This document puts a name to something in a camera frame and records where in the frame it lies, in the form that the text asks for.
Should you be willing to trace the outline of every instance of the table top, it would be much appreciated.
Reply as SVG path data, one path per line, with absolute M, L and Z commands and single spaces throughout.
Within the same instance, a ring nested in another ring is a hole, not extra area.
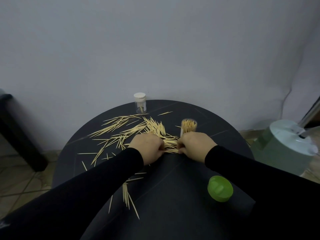
M 218 145 L 231 151 L 254 158 L 238 131 L 221 117 L 206 109 L 171 100 L 148 100 L 146 108 L 146 112 L 149 113 L 146 117 L 161 121 L 170 135 L 179 136 L 180 128 L 176 126 L 181 125 L 182 119 L 192 118 L 198 123 L 197 132 L 206 133 Z M 136 114 L 135 104 L 128 103 L 110 109 L 82 126 L 70 138 L 59 155 L 53 187 L 83 173 L 85 169 L 82 161 L 88 170 L 93 167 L 90 164 L 95 157 L 94 154 L 78 153 L 99 151 L 101 145 L 97 145 L 97 141 L 92 140 L 88 135 L 100 130 L 104 120 L 132 114 Z M 123 130 L 119 128 L 112 134 L 103 134 L 98 138 L 109 138 L 110 135 Z M 103 154 L 105 156 L 106 153 L 112 155 L 119 152 L 120 149 L 116 149 L 114 144 L 105 148 Z M 110 214 L 108 214 L 107 202 L 82 239 L 92 238 L 93 235 L 94 238 L 103 237 L 106 234 L 112 239 L 123 239 L 127 236 L 130 236 L 130 239 L 162 239 L 164 236 L 166 238 L 183 236 L 186 239 L 216 236 L 218 239 L 228 239 L 243 218 L 248 216 L 254 204 L 254 201 L 234 184 L 234 195 L 228 202 L 222 204 L 215 202 L 208 194 L 206 187 L 210 177 L 218 173 L 212 172 L 201 163 L 189 160 L 184 155 L 166 153 L 151 167 L 145 167 L 143 172 L 147 172 L 145 178 L 135 181 L 128 187 L 140 220 L 136 219 L 132 209 L 128 210 L 123 204 L 121 189 L 113 196 Z

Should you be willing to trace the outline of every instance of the white cap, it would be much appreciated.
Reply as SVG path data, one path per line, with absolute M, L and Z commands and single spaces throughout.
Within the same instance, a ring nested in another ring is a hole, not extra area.
M 143 93 L 143 92 L 137 92 L 133 96 L 134 96 L 134 100 L 136 102 L 144 102 L 144 101 L 146 101 L 146 94 Z

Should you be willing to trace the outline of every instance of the green lid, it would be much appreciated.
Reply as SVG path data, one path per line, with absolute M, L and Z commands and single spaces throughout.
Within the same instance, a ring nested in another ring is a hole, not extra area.
M 221 176 L 213 176 L 209 180 L 208 192 L 218 202 L 226 202 L 233 194 L 230 182 Z

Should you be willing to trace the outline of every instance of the hand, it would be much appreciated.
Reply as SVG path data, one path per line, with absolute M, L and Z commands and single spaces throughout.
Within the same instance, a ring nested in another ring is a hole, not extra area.
M 148 165 L 157 161 L 165 153 L 165 142 L 151 133 L 140 134 L 132 139 L 128 148 L 137 149 L 144 165 Z
M 177 143 L 179 154 L 185 154 L 197 162 L 205 162 L 208 152 L 217 144 L 205 133 L 187 132 L 184 133 Z

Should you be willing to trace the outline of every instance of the left hand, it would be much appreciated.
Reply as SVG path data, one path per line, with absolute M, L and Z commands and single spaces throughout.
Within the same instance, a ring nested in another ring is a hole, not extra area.
M 140 134 L 132 139 L 128 148 L 137 149 L 142 156 L 143 164 L 148 165 L 165 153 L 165 142 L 151 133 Z

